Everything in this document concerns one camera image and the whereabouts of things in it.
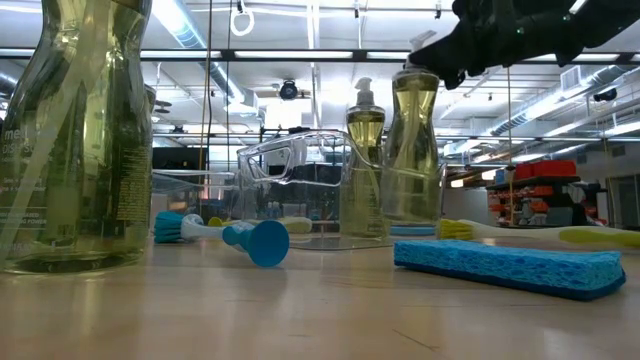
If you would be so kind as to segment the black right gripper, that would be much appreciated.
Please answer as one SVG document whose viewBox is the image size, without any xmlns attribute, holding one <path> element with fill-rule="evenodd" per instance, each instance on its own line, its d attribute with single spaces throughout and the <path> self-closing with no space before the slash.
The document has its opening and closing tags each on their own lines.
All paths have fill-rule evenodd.
<svg viewBox="0 0 640 360">
<path fill-rule="evenodd" d="M 410 40 L 411 65 L 426 68 L 456 89 L 480 69 L 509 66 L 553 54 L 560 63 L 575 57 L 572 0 L 455 0 L 459 23 L 447 36 L 428 43 L 428 30 Z"/>
</svg>

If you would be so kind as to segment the green soap pump bottle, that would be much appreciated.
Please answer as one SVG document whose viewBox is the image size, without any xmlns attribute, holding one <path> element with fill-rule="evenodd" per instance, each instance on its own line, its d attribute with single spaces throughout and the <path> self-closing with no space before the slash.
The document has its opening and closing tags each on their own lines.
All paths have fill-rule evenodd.
<svg viewBox="0 0 640 360">
<path fill-rule="evenodd" d="M 372 79 L 360 78 L 356 104 L 346 113 L 352 142 L 340 190 L 340 226 L 344 235 L 382 240 L 385 225 L 380 210 L 381 136 L 385 110 L 375 104 Z"/>
<path fill-rule="evenodd" d="M 138 262 L 149 233 L 153 0 L 42 0 L 43 28 L 0 134 L 0 271 Z"/>
<path fill-rule="evenodd" d="M 411 61 L 392 78 L 381 208 L 393 225 L 434 227 L 441 216 L 443 168 L 432 119 L 438 87 L 437 75 Z"/>
</svg>

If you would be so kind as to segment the blue rectangular sponge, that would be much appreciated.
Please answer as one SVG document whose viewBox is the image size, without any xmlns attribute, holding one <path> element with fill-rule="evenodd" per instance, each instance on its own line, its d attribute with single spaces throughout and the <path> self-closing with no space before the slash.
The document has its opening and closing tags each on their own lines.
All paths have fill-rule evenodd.
<svg viewBox="0 0 640 360">
<path fill-rule="evenodd" d="M 433 236 L 435 234 L 435 228 L 431 226 L 392 226 L 390 228 L 390 234 L 393 236 Z"/>
<path fill-rule="evenodd" d="M 499 247 L 462 240 L 398 241 L 394 264 L 413 271 L 578 301 L 615 293 L 626 282 L 621 254 Z"/>
</svg>

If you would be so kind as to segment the yellow-green dish brush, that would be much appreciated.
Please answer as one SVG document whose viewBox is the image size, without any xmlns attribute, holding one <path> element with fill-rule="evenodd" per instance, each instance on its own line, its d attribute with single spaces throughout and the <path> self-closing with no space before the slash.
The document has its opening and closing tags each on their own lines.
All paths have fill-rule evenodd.
<svg viewBox="0 0 640 360">
<path fill-rule="evenodd" d="M 442 239 L 476 240 L 516 237 L 560 241 L 579 246 L 609 246 L 640 250 L 640 232 L 602 226 L 561 226 L 547 228 L 496 227 L 470 220 L 443 219 L 439 224 Z"/>
<path fill-rule="evenodd" d="M 283 217 L 279 218 L 278 222 L 284 225 L 289 233 L 292 234 L 307 234 L 312 230 L 313 222 L 306 217 Z M 208 226 L 222 227 L 239 224 L 240 220 L 227 220 L 223 221 L 218 217 L 212 217 L 207 222 Z"/>
</svg>

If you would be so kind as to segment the blue and white dish brush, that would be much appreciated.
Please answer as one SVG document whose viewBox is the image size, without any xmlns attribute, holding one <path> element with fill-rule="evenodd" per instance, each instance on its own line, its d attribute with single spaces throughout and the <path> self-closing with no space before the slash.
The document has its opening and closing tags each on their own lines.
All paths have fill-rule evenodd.
<svg viewBox="0 0 640 360">
<path fill-rule="evenodd" d="M 221 240 L 226 245 L 246 253 L 260 267 L 274 267 L 286 257 L 290 247 L 289 232 L 275 220 L 257 225 L 236 222 L 226 226 L 208 226 L 197 214 L 180 215 L 170 211 L 155 217 L 156 244 L 188 243 L 199 239 Z"/>
</svg>

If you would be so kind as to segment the shelf with red bins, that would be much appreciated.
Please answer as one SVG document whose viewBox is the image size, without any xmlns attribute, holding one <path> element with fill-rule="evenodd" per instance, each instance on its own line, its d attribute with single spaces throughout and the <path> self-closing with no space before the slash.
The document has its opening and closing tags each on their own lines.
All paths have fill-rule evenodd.
<svg viewBox="0 0 640 360">
<path fill-rule="evenodd" d="M 605 226 L 607 190 L 578 176 L 570 160 L 520 163 L 496 172 L 487 187 L 489 212 L 502 227 Z"/>
</svg>

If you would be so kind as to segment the black computer monitor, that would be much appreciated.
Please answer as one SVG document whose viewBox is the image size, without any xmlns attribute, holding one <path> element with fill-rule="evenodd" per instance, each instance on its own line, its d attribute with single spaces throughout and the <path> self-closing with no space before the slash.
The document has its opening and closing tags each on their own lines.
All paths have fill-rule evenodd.
<svg viewBox="0 0 640 360">
<path fill-rule="evenodd" d="M 208 152 L 203 148 L 156 147 L 152 168 L 163 170 L 202 170 L 206 168 Z"/>
</svg>

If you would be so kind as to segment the clear rectangular plastic container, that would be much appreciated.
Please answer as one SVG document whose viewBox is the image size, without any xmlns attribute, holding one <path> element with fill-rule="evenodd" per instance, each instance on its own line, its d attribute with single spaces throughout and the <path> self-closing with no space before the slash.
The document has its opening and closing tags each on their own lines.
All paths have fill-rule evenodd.
<svg viewBox="0 0 640 360">
<path fill-rule="evenodd" d="M 236 174 L 206 170 L 152 171 L 151 231 L 156 217 L 169 211 L 179 215 L 198 214 L 207 223 L 211 218 L 221 221 L 232 218 L 239 198 Z"/>
</svg>

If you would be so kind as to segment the clear handled plastic bin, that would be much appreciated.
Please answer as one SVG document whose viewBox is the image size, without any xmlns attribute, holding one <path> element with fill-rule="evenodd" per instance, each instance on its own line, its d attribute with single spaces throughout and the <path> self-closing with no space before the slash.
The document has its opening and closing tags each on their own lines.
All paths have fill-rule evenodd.
<svg viewBox="0 0 640 360">
<path fill-rule="evenodd" d="M 424 237 L 393 236 L 393 225 L 381 208 L 385 225 L 382 240 L 344 235 L 340 226 L 340 190 L 345 163 L 350 153 L 350 136 L 338 130 L 306 130 L 291 134 L 262 136 L 248 147 L 238 150 L 239 200 L 234 215 L 247 222 L 278 220 L 283 217 L 306 217 L 313 222 L 307 234 L 292 234 L 291 245 L 297 249 L 339 251 L 389 247 L 398 238 L 415 240 Z M 441 178 L 441 215 L 446 167 Z"/>
</svg>

